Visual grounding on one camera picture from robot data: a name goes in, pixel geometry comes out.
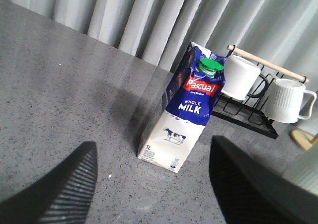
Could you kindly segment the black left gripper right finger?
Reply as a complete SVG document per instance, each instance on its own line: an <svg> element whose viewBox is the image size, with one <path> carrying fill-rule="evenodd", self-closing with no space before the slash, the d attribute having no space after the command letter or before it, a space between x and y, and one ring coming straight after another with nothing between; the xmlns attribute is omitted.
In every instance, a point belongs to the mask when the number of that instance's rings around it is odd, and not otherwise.
<svg viewBox="0 0 318 224"><path fill-rule="evenodd" d="M209 176L228 224L316 224L318 196L213 136Z"/></svg>

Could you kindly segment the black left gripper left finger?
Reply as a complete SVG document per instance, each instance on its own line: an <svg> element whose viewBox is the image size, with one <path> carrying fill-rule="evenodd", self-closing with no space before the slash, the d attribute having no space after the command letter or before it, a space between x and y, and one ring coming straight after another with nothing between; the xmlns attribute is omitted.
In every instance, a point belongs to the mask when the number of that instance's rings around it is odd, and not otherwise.
<svg viewBox="0 0 318 224"><path fill-rule="evenodd" d="M97 147L83 142L41 179L0 204L2 224L83 224L98 175Z"/></svg>

